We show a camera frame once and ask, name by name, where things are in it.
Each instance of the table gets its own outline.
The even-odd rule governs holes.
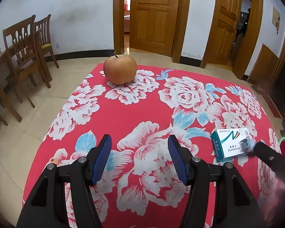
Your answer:
[[[237,127],[247,127],[256,141],[279,151],[269,119],[247,87],[150,66],[138,66],[133,82],[116,86],[108,82],[99,64],[76,88],[45,135],[26,181],[23,203],[47,164],[71,164],[110,134],[112,151],[105,171],[90,188],[103,226],[178,227],[189,188],[177,177],[167,149],[168,136],[174,134],[192,155],[217,164],[210,133]],[[275,174],[257,158],[245,156],[231,162],[262,204]],[[69,184],[65,190],[69,224],[76,227]],[[214,201],[215,186],[210,183],[206,227],[211,226]]]
[[[0,66],[2,64],[6,64],[7,61],[8,61],[8,56],[7,56],[6,51],[4,51],[0,56]],[[15,110],[15,108],[13,107],[11,102],[9,101],[7,95],[3,91],[1,84],[0,84],[0,98],[3,102],[3,104],[5,105],[5,107],[9,110],[9,112],[17,119],[18,122],[21,122],[22,117],[19,115],[19,113]]]

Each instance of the teal box side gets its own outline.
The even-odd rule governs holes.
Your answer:
[[[211,134],[210,138],[211,138],[211,141],[212,141],[212,145],[213,145],[216,161],[217,162],[223,161],[224,160],[224,153],[223,153],[222,145],[221,145],[221,142],[219,140],[217,132],[214,131]]]

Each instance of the open door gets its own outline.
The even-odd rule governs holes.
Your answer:
[[[215,0],[203,66],[207,63],[226,65],[241,15],[242,0]]]
[[[179,0],[131,0],[130,48],[171,56]]]

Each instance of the tiled floor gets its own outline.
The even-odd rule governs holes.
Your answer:
[[[251,87],[249,83],[238,80],[232,72],[217,66],[207,65],[205,69],[202,69],[172,63],[167,56],[135,51],[126,52],[126,54],[133,56],[141,65],[185,70]],[[78,84],[98,63],[104,60],[105,58],[62,60],[59,61],[59,69],[56,69],[53,63],[48,63],[53,77],[50,89],[38,77],[35,78],[37,87],[27,82],[27,87],[31,91],[30,97],[36,106],[35,109],[25,99],[23,99],[23,104],[20,104],[14,94],[9,93],[14,107],[23,118],[21,123],[18,123],[8,111],[0,107],[0,113],[8,122],[7,127],[0,123],[0,212],[11,224],[17,223],[26,177],[43,136]],[[275,118],[264,99],[257,93],[255,95],[279,138],[280,129],[282,129],[281,119]]]

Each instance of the chair backrest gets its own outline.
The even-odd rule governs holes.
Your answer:
[[[4,45],[8,56],[8,67],[11,73],[18,77],[20,72],[18,71],[22,66],[28,63],[34,58],[38,59],[36,44],[35,44],[35,15],[27,18],[21,22],[12,25],[11,27],[3,30]],[[12,38],[12,47],[8,47],[7,37]],[[17,56],[18,66],[14,66],[12,57]]]
[[[40,44],[50,44],[51,38],[49,35],[49,19],[51,18],[51,14],[47,17],[43,18],[40,21],[35,22],[35,29],[36,31],[40,30],[39,37],[40,37]]]

